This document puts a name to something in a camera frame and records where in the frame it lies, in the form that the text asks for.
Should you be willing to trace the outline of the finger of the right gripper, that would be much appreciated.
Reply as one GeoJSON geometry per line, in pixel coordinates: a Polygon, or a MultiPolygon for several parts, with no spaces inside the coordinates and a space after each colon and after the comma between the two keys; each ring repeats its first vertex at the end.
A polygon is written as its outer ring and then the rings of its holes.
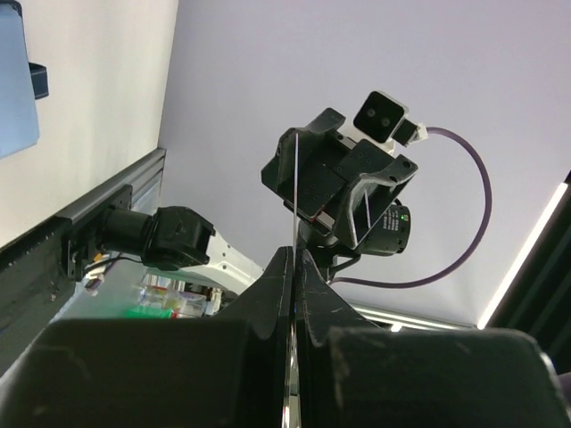
{"type": "Polygon", "coordinates": [[[347,186],[338,211],[338,240],[352,250],[396,250],[410,215],[394,201],[418,172],[400,155],[351,153],[339,165],[347,186]]]}
{"type": "Polygon", "coordinates": [[[294,208],[294,194],[298,196],[301,214],[319,214],[319,191],[311,188],[312,157],[321,144],[321,133],[310,128],[289,128],[278,139],[277,149],[261,170],[261,182],[288,209],[294,208]]]}

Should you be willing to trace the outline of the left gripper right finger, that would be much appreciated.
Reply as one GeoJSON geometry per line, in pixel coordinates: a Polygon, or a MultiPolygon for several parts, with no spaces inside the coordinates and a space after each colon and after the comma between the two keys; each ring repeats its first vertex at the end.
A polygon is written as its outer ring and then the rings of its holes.
{"type": "Polygon", "coordinates": [[[310,252],[297,256],[295,326],[303,427],[358,427],[366,419],[367,375],[381,329],[340,297],[310,252]]]}

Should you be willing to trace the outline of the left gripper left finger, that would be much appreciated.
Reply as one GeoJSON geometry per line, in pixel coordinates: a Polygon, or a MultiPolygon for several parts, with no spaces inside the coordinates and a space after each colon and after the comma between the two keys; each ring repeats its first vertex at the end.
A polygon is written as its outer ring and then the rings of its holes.
{"type": "Polygon", "coordinates": [[[261,277],[212,320],[222,394],[218,427],[280,427],[288,397],[294,255],[280,247],[261,277]]]}

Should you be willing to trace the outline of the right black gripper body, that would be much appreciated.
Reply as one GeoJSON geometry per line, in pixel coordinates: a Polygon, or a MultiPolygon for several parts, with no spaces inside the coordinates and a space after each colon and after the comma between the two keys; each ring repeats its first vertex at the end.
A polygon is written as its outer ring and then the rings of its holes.
{"type": "Polygon", "coordinates": [[[310,170],[311,188],[316,188],[319,191],[321,211],[319,214],[301,214],[298,210],[297,217],[319,235],[327,239],[331,238],[334,242],[339,242],[338,211],[347,186],[347,181],[342,177],[339,165],[351,153],[386,153],[366,140],[359,141],[352,148],[341,143],[337,137],[340,136],[338,130],[344,122],[345,116],[334,109],[327,108],[307,126],[303,127],[321,133],[321,144],[317,153],[312,157],[313,163],[310,170]]]}

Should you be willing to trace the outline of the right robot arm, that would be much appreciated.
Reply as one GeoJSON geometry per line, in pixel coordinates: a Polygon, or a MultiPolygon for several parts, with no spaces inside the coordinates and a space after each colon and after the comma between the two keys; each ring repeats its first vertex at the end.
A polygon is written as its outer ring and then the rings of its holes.
{"type": "MultiPolygon", "coordinates": [[[[354,120],[361,139],[342,132],[344,121],[326,109],[307,126],[287,129],[261,172],[262,183],[294,214],[294,248],[309,251],[326,280],[365,255],[405,250],[410,211],[398,198],[418,167],[384,144],[408,145],[427,136],[426,127],[403,114],[361,112],[354,120]]],[[[102,243],[146,267],[186,281],[200,276],[231,292],[261,275],[210,221],[186,207],[163,207],[153,215],[110,208],[102,243]]]]}

